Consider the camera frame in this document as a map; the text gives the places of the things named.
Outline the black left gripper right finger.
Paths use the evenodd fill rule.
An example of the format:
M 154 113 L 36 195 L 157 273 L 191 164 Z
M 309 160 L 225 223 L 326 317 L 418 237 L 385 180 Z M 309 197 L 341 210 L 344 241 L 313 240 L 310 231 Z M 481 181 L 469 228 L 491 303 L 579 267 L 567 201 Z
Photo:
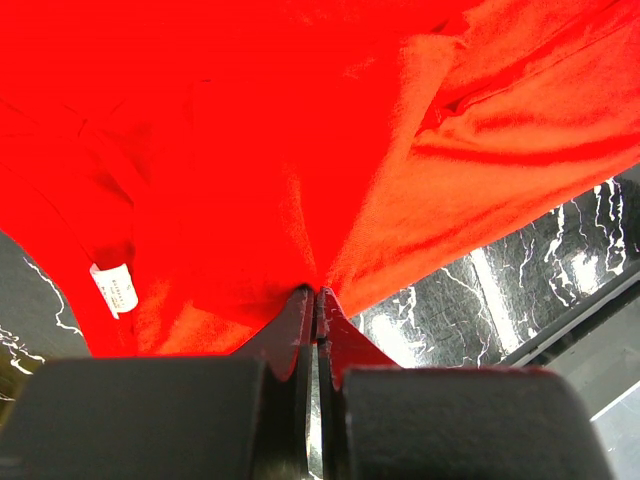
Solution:
M 403 368 L 316 299 L 328 479 L 609 479 L 575 391 L 536 368 Z

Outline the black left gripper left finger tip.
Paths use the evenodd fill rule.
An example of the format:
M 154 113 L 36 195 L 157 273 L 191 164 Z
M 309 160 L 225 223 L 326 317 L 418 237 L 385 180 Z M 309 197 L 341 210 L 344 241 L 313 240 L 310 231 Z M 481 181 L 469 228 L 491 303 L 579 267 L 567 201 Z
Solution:
M 301 479 L 314 294 L 229 356 L 42 367 L 1 430 L 5 479 Z

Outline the red t-shirt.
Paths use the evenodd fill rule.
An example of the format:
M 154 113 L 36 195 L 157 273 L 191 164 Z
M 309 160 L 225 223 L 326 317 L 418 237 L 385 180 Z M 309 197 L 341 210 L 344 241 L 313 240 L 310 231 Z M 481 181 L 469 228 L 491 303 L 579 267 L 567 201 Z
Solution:
M 635 1 L 1 5 L 1 228 L 96 357 L 357 314 L 638 158 Z

